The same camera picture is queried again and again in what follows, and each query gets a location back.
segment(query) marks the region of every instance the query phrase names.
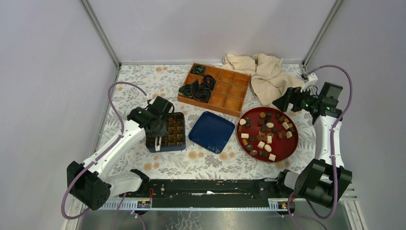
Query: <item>white wall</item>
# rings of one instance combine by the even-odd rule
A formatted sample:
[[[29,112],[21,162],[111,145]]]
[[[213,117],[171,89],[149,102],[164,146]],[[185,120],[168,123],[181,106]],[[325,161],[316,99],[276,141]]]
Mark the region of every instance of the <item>white wall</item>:
[[[335,0],[90,0],[123,62],[302,60]]]
[[[115,66],[78,0],[0,2],[0,229],[60,229]]]
[[[336,64],[354,84],[344,116],[341,153],[370,230],[405,229],[406,1],[344,1],[309,69]],[[348,83],[339,70],[316,72],[319,84]]]

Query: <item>navy blue rectangular lid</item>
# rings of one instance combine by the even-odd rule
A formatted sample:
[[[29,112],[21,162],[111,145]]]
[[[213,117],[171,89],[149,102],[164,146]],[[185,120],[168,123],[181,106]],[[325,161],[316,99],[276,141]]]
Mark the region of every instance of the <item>navy blue rectangular lid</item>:
[[[235,125],[210,112],[204,112],[189,133],[194,143],[214,153],[223,151],[230,139]]]

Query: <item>beige cloth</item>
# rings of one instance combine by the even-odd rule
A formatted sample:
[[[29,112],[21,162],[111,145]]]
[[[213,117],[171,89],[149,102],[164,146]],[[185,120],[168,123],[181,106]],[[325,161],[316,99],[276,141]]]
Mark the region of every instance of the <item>beige cloth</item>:
[[[266,54],[253,57],[227,54],[222,68],[250,74],[251,87],[258,101],[263,106],[275,107],[272,102],[285,94],[287,88],[304,85],[302,80],[282,71],[282,62],[283,58]]]

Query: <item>wooden box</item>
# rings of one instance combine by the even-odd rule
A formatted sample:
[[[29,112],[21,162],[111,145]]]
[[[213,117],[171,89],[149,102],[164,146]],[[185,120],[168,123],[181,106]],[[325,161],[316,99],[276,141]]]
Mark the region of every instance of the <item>wooden box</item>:
[[[192,69],[195,65],[202,64],[193,64],[183,84],[191,84],[196,79],[199,80],[199,83],[202,82],[203,76],[192,74]],[[206,67],[204,74],[212,75],[213,78],[216,79],[216,84],[214,90],[212,91],[212,96],[210,97],[209,102],[202,103],[197,100],[182,97],[179,95],[178,101],[205,109],[214,110],[224,114],[240,117],[242,105],[244,104],[245,100],[245,95],[247,94],[249,83],[251,82],[251,75],[237,73],[207,65],[202,66]]]

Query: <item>table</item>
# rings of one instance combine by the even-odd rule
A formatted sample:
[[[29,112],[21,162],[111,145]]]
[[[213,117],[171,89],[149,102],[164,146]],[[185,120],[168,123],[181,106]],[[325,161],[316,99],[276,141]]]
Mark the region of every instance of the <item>table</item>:
[[[185,114],[186,136],[204,111],[217,114],[234,124],[237,117],[195,107],[178,102],[178,89],[183,84],[191,65],[124,65],[117,81],[137,84],[149,95],[162,96],[172,102],[175,112]],[[298,64],[283,64],[283,70],[300,77]],[[145,107],[144,95],[136,88],[118,85],[113,95],[113,103],[125,119],[137,106]],[[242,113],[261,106],[248,90]],[[315,155],[316,135],[312,117],[308,112],[290,112],[287,115],[295,123],[299,144],[296,151],[281,162],[263,162],[249,156],[240,146],[235,133],[231,136],[223,152],[214,154],[199,145],[186,140],[186,149],[175,152],[150,153],[145,147],[145,139],[128,151],[114,167],[111,175],[121,174],[131,169],[139,169],[151,179],[260,179],[275,178],[280,171],[289,169],[300,173]],[[110,108],[101,133],[100,146],[104,145],[120,127],[120,123]]]

